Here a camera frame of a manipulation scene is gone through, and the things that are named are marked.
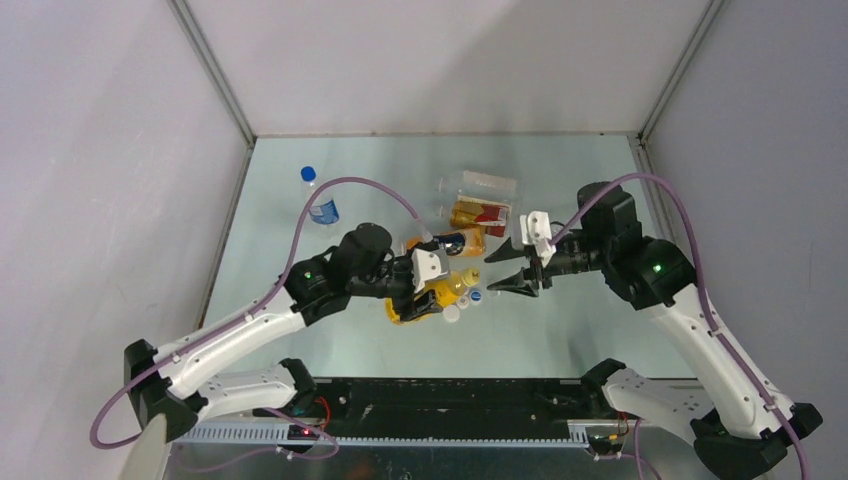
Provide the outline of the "yellow label bottle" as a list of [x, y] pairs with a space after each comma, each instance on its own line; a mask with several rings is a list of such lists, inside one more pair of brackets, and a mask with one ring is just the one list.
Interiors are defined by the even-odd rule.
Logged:
[[445, 278], [428, 281], [423, 291], [414, 296], [410, 310], [401, 312], [398, 310], [399, 300], [386, 299], [386, 315], [392, 323], [404, 325], [441, 313], [445, 307], [456, 305], [460, 297], [478, 285], [480, 279], [481, 273], [476, 267], [451, 271]]

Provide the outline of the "yellow cap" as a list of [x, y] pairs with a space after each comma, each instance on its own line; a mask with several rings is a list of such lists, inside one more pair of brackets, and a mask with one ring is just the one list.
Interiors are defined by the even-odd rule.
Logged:
[[474, 287], [480, 282], [481, 273], [476, 267], [468, 267], [461, 273], [461, 279], [468, 287]]

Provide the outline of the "crushed blue label bottle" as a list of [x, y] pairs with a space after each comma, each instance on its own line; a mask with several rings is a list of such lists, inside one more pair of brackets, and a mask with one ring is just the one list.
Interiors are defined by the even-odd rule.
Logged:
[[[318, 176], [311, 183], [304, 182], [301, 179], [301, 184], [306, 200], [309, 200], [322, 185]], [[308, 216], [315, 224], [326, 227], [336, 225], [340, 220], [335, 201], [327, 191], [323, 191], [315, 197], [310, 204]]]

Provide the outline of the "solid blue cap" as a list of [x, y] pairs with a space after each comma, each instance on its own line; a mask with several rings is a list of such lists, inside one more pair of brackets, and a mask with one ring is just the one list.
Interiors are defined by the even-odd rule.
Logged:
[[304, 166], [300, 171], [301, 179], [304, 182], [311, 183], [317, 178], [316, 171], [312, 166]]

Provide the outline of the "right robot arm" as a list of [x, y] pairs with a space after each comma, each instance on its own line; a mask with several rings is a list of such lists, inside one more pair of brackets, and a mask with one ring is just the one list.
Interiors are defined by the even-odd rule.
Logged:
[[621, 300], [650, 314], [701, 385], [688, 394], [607, 359], [582, 376], [585, 411], [632, 414], [671, 433], [720, 479], [757, 478], [799, 451], [821, 414], [753, 363], [712, 304], [698, 253], [647, 236], [621, 181], [588, 184], [577, 200], [577, 214], [563, 225], [541, 211], [519, 218], [517, 233], [488, 261], [528, 264], [491, 289], [536, 297], [557, 276], [599, 272]]

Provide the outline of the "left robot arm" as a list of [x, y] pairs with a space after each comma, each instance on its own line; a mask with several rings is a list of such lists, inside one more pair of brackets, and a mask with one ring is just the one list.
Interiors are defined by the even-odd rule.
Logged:
[[130, 344], [125, 382], [140, 427], [163, 416], [166, 439], [174, 441], [204, 420], [232, 413], [268, 408], [308, 414], [316, 383], [301, 360], [286, 358], [252, 372], [226, 368], [344, 311], [354, 297], [390, 300], [403, 323], [435, 314], [441, 307], [426, 287], [447, 277], [449, 259], [437, 240], [395, 255], [389, 232], [363, 223], [338, 244], [288, 266], [266, 297], [229, 320], [159, 347], [145, 340]]

